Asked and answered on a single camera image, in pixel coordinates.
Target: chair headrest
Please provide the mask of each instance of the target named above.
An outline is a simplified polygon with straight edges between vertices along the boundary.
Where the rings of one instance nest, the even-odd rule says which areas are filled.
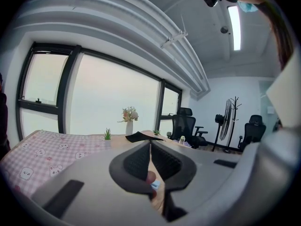
[[[184,108],[181,107],[178,111],[177,111],[177,115],[187,115],[187,116],[192,116],[192,110],[190,108]]]
[[[256,125],[263,125],[262,116],[261,115],[251,115],[249,123]]]

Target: fluorescent light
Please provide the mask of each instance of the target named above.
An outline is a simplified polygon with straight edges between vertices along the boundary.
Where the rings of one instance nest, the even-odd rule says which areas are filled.
[[[228,7],[228,11],[231,18],[234,50],[240,50],[241,33],[240,33],[240,19],[237,6]]]

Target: black window frame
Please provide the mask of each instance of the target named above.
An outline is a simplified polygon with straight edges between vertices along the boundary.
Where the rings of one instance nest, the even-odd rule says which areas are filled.
[[[171,120],[172,119],[171,115],[170,116],[162,116],[161,115],[165,88],[168,88],[179,94],[177,108],[179,109],[181,107],[181,101],[182,101],[182,90],[181,89],[177,88],[172,83],[167,82],[165,79],[162,79],[136,65],[133,65],[122,59],[118,59],[113,56],[101,53],[101,52],[97,52],[97,51],[87,49],[87,48],[82,48],[80,45],[70,46],[70,45],[64,45],[64,44],[34,42],[24,60],[24,63],[23,63],[23,66],[22,66],[22,69],[20,72],[18,86],[17,86],[17,92],[16,92],[16,123],[17,123],[17,131],[18,131],[18,136],[19,136],[20,141],[23,140],[23,138],[24,138],[23,132],[22,132],[20,108],[57,115],[58,132],[62,133],[62,134],[66,134],[65,115],[66,115],[68,90],[69,90],[70,79],[71,79],[71,75],[73,72],[73,68],[75,66],[78,55],[80,53],[84,53],[86,55],[91,55],[94,57],[108,60],[110,62],[124,66],[128,69],[132,69],[136,72],[139,72],[143,75],[146,75],[146,76],[160,82],[155,129],[159,129],[161,120]],[[37,102],[32,102],[32,101],[27,101],[27,100],[22,99],[23,91],[24,91],[24,84],[26,81],[30,63],[32,61],[32,56],[34,54],[68,55],[68,59],[63,68],[62,76],[60,78],[60,82],[59,82],[59,86],[58,86],[56,105],[47,105],[47,104],[43,104],[43,103],[37,103]]]

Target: white ceiling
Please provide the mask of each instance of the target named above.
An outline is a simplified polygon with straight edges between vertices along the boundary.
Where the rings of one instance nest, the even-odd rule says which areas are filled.
[[[278,67],[275,41],[267,19],[259,12],[239,10],[241,50],[233,50],[233,37],[227,6],[219,1],[214,8],[203,0],[149,0],[164,11],[186,37],[198,55],[208,78],[229,76],[274,77]],[[228,26],[230,34],[222,34]]]

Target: office chair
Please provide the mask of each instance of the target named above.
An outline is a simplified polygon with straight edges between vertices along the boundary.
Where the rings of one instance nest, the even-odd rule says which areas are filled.
[[[260,142],[266,126],[262,123],[261,115],[252,115],[249,123],[245,124],[245,137],[242,142],[242,136],[239,136],[238,148],[244,150],[251,142]]]
[[[196,149],[199,146],[206,146],[207,142],[202,134],[208,133],[207,131],[199,131],[199,128],[204,128],[197,126],[197,131],[193,135],[193,128],[196,123],[196,118],[192,117],[192,110],[189,108],[181,107],[177,111],[177,115],[173,115],[173,133],[168,132],[167,137],[171,140],[180,140],[181,136],[185,136],[185,141],[187,141],[192,148]]]

